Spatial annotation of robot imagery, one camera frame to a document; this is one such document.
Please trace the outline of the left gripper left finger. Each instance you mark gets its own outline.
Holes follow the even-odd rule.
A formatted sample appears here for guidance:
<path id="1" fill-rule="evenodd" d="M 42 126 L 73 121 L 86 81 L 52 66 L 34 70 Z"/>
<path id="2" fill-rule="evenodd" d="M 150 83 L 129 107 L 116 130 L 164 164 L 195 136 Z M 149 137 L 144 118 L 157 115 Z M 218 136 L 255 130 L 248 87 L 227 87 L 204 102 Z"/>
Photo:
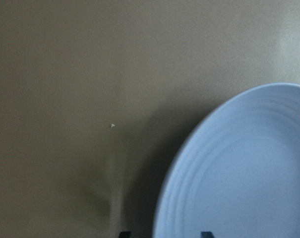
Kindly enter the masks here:
<path id="1" fill-rule="evenodd" d="M 121 231 L 118 238 L 131 238 L 131 231 Z"/>

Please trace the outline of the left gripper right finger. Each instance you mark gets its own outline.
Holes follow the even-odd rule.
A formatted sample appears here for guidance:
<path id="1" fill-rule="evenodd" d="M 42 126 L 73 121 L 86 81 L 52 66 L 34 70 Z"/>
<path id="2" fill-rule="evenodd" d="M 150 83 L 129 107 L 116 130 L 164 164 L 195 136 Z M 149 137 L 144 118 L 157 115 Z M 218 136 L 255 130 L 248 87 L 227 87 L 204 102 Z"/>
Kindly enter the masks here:
<path id="1" fill-rule="evenodd" d="M 214 238 L 214 235 L 211 231 L 201 232 L 201 238 Z"/>

